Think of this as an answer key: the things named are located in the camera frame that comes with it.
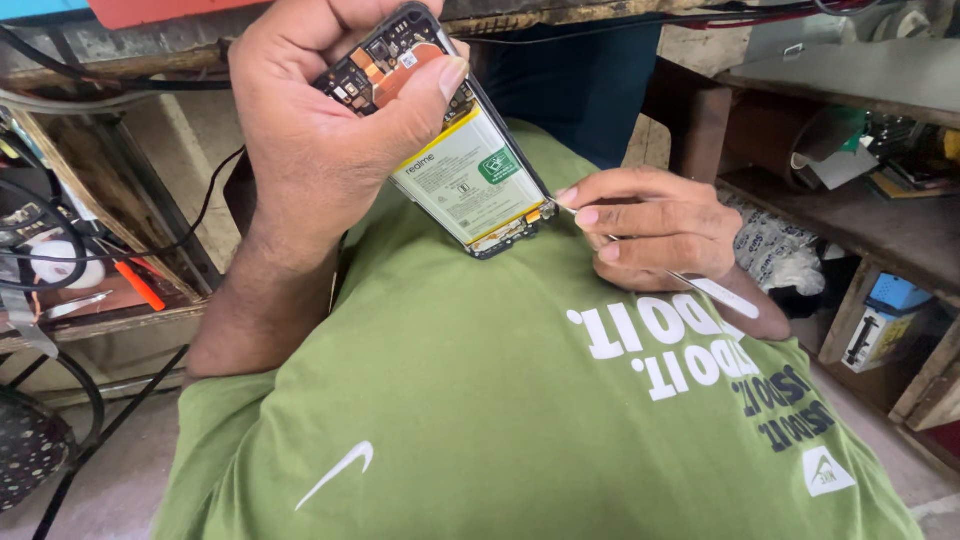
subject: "right hand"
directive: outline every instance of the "right hand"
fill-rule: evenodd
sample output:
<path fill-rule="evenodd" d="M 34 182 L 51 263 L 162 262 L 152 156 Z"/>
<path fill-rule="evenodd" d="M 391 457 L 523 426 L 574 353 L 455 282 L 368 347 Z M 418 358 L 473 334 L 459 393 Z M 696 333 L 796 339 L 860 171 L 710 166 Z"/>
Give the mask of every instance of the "right hand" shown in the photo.
<path fill-rule="evenodd" d="M 443 0 L 422 0 L 439 15 Z M 442 57 L 365 118 L 311 84 L 403 0 L 277 0 L 230 47 L 230 77 L 256 175 L 251 237 L 295 270 L 321 263 L 384 180 L 440 134 L 468 62 Z"/>

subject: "hand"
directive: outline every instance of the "hand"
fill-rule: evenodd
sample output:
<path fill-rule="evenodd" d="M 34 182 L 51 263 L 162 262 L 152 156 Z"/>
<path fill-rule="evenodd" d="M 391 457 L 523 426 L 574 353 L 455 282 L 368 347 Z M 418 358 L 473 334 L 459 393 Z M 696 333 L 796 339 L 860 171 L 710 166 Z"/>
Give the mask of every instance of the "hand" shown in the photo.
<path fill-rule="evenodd" d="M 664 270 L 717 280 L 735 263 L 733 239 L 743 222 L 717 201 L 712 185 L 654 167 L 613 169 L 559 192 L 557 201 L 579 210 L 577 225 L 597 250 L 597 274 L 625 289 L 684 290 L 689 285 Z"/>
<path fill-rule="evenodd" d="M 275 262 L 320 264 L 367 213 L 384 180 L 433 140 L 468 72 L 421 68 L 366 118 L 311 86 L 403 0 L 278 0 L 230 47 L 230 77 L 256 175 L 251 237 Z M 423 0 L 439 15 L 443 0 Z"/>

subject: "nike swoosh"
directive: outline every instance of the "nike swoosh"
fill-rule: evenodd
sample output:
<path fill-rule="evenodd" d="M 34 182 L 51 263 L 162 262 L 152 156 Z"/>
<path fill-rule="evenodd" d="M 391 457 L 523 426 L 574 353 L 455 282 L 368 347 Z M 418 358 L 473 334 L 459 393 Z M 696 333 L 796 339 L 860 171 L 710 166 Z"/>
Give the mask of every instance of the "nike swoosh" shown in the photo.
<path fill-rule="evenodd" d="M 350 463 L 356 461 L 357 458 L 361 456 L 364 458 L 363 473 L 366 473 L 367 467 L 370 467 L 370 462 L 373 461 L 373 445 L 370 444 L 369 441 L 364 441 L 353 447 L 353 450 L 351 450 L 349 454 L 340 460 L 340 463 L 334 465 L 334 467 L 330 469 L 330 472 L 324 475 L 324 477 L 317 482 L 317 485 L 313 486 L 313 489 L 310 490 L 310 493 L 307 493 L 306 497 L 304 497 L 300 503 L 297 504 L 297 507 L 294 508 L 294 511 L 296 512 L 297 510 L 300 510 L 300 507 L 309 501 L 310 498 L 320 490 L 320 488 L 324 487 L 324 484 L 331 481 L 333 477 L 339 475 L 340 472 L 346 469 Z"/>

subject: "left hand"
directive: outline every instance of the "left hand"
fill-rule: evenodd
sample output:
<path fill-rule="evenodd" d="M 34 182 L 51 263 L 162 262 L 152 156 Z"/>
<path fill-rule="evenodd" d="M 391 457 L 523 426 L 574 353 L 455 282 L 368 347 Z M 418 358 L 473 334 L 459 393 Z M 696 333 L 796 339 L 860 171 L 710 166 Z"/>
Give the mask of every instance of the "left hand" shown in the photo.
<path fill-rule="evenodd" d="M 735 264 L 733 239 L 743 221 L 717 201 L 712 185 L 649 166 L 613 169 L 559 192 L 557 201 L 579 210 L 577 225 L 597 250 L 597 274 L 627 290 L 684 290 L 689 285 L 664 270 L 717 280 Z"/>

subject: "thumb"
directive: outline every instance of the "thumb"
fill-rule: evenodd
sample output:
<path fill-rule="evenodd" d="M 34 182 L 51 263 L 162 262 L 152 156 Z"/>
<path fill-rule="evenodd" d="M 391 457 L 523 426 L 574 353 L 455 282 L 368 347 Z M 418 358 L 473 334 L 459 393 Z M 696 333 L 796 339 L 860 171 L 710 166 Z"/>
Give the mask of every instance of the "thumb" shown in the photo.
<path fill-rule="evenodd" d="M 453 94 L 469 72 L 469 63 L 454 56 L 428 62 L 406 82 L 397 98 L 363 118 L 368 141 L 396 166 L 437 138 Z"/>

